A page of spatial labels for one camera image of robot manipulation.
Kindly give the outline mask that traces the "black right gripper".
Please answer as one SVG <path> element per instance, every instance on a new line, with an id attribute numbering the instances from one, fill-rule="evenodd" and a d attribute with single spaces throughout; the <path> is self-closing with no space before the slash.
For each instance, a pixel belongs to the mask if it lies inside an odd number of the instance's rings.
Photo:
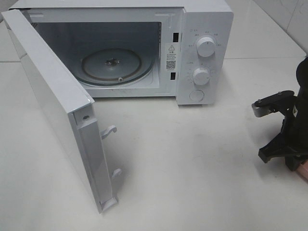
<path id="1" fill-rule="evenodd" d="M 258 156 L 264 163 L 285 156 L 286 166 L 296 171 L 308 160 L 308 95 L 283 93 L 282 100 L 285 115 L 283 135 L 279 133 L 260 148 Z"/>

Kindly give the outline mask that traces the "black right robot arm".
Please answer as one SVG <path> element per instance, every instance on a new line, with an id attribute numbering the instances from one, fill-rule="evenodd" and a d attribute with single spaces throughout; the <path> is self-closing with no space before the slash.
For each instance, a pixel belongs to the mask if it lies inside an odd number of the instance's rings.
<path id="1" fill-rule="evenodd" d="M 280 133 L 266 146 L 259 149 L 258 156 L 264 163 L 272 158 L 284 157 L 286 166 L 295 171 L 308 160 L 308 59 L 296 69 L 300 89 L 297 96 L 291 90 L 280 91 L 252 104 L 254 115 L 280 112 L 284 115 Z"/>

